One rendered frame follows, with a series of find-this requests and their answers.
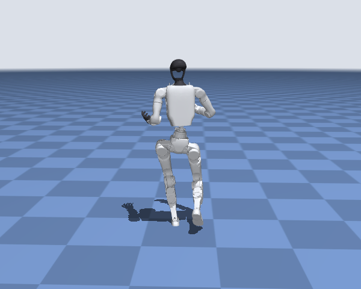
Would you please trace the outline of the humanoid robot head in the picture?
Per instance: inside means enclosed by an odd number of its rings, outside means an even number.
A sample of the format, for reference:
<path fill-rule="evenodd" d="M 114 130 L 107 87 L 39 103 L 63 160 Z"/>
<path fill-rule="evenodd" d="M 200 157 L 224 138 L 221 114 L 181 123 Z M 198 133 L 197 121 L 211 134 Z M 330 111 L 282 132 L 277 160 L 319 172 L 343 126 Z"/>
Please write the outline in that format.
<path fill-rule="evenodd" d="M 173 85 L 186 85 L 183 81 L 183 77 L 185 75 L 185 69 L 187 68 L 187 65 L 186 63 L 181 60 L 181 59 L 177 59 L 177 60 L 174 60 L 171 65 L 170 65 L 170 73 L 171 73 L 171 76 L 172 78 L 175 80 L 175 83 Z M 183 71 L 183 75 L 181 78 L 175 78 L 173 76 L 173 72 L 172 71 L 177 71 L 177 72 L 181 72 Z"/>

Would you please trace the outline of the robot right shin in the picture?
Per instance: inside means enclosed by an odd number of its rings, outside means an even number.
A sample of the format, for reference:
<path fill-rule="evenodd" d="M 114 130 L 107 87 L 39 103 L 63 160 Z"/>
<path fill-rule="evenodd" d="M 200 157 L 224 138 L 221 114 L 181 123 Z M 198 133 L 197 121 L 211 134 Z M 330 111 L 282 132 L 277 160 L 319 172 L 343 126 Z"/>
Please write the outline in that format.
<path fill-rule="evenodd" d="M 200 187 L 193 188 L 193 201 L 194 209 L 198 208 L 200 210 L 203 202 L 203 181 L 200 181 Z"/>

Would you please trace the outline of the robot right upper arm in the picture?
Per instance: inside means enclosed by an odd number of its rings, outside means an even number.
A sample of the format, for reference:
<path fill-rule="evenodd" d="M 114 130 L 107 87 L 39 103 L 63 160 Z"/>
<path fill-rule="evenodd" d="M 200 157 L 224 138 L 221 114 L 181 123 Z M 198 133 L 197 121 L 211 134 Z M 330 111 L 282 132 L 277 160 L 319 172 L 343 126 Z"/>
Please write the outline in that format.
<path fill-rule="evenodd" d="M 195 97 L 199 98 L 200 103 L 206 109 L 205 116 L 207 118 L 211 118 L 212 116 L 215 115 L 215 110 L 212 107 L 212 104 L 209 98 L 207 97 L 205 91 L 200 87 L 194 87 L 194 89 L 195 89 Z"/>

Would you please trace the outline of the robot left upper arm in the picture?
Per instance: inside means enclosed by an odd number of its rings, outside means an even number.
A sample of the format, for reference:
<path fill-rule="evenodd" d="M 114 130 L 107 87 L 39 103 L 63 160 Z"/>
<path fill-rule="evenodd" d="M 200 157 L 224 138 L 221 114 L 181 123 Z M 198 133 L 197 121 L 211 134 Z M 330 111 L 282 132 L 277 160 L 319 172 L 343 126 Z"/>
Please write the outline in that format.
<path fill-rule="evenodd" d="M 153 99 L 153 116 L 152 116 L 152 124 L 160 124 L 161 123 L 161 116 L 160 116 L 160 112 L 161 112 L 161 108 L 162 108 L 162 98 L 164 98 L 166 96 L 166 90 L 167 88 L 159 88 L 156 90 L 155 94 L 154 94 L 154 99 Z"/>

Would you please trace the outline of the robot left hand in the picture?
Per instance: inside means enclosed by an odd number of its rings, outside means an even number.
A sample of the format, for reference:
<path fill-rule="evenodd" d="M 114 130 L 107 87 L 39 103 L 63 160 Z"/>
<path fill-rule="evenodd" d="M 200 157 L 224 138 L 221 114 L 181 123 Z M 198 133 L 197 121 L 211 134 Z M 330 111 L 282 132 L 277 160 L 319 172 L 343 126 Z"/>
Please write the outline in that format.
<path fill-rule="evenodd" d="M 144 115 L 145 114 L 145 112 L 141 112 L 141 114 L 142 114 L 142 116 L 143 116 L 143 118 L 144 118 L 144 120 L 147 122 L 147 120 L 149 120 L 150 119 L 150 115 L 148 115 L 147 116 L 147 113 L 146 113 L 146 115 Z M 148 122 L 147 122 L 148 123 Z"/>

